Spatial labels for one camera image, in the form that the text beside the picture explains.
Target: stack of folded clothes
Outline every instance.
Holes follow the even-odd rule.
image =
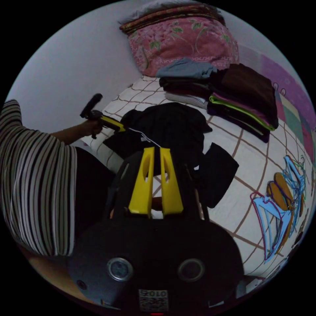
[[[217,71],[211,63],[182,58],[159,69],[156,76],[161,78],[159,84],[166,92],[166,99],[206,110],[210,97],[209,77]]]
[[[220,116],[262,141],[278,128],[275,89],[269,79],[243,64],[211,73],[207,111]]]
[[[208,76],[162,77],[172,101],[195,105],[230,121],[267,143],[278,127],[275,89],[269,79],[243,64],[212,69]]]

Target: qr code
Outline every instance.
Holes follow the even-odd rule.
[[[168,291],[139,290],[141,312],[167,312]]]

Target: pillow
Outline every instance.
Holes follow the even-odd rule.
[[[217,20],[171,19],[145,26],[128,36],[140,72],[155,77],[162,67],[181,58],[209,62],[222,70],[239,63],[237,42]]]
[[[118,22],[119,24],[125,24],[135,21],[147,14],[172,9],[179,6],[195,5],[199,3],[200,1],[194,0],[154,0],[142,5],[128,16],[122,17]]]

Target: gray folded shirt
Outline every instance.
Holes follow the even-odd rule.
[[[182,58],[174,61],[157,71],[156,77],[182,77],[203,79],[208,78],[212,72],[217,72],[217,68],[211,63],[194,62],[190,58]]]

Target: bedsheet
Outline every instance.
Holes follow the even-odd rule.
[[[120,120],[132,109],[142,111],[152,105],[170,102],[165,98],[165,93],[158,81],[157,78],[143,76],[110,102],[103,110],[104,114]],[[204,114],[213,129],[211,133],[205,134],[204,153],[214,142],[230,153],[240,165],[223,199],[214,209],[208,209],[210,220],[222,226],[233,236],[241,252],[245,274],[260,279],[269,277],[292,250],[300,226],[308,222],[311,216],[315,192],[313,133],[304,117],[284,96],[277,92],[276,100],[279,127],[271,133],[267,144],[240,127],[222,118],[210,116],[206,110],[195,107]],[[85,137],[82,141],[110,170],[117,172],[122,159],[103,144],[103,141],[112,133],[109,129],[103,129],[96,140]],[[305,160],[306,201],[296,231],[287,240],[279,254],[268,263],[264,263],[264,245],[260,225],[250,194],[255,191],[265,194],[268,181],[273,180],[275,172],[281,172],[285,168],[285,155],[289,155],[294,161],[301,162],[301,157]],[[161,196],[160,177],[154,179],[153,196]],[[157,217],[158,212],[153,212],[153,216]]]

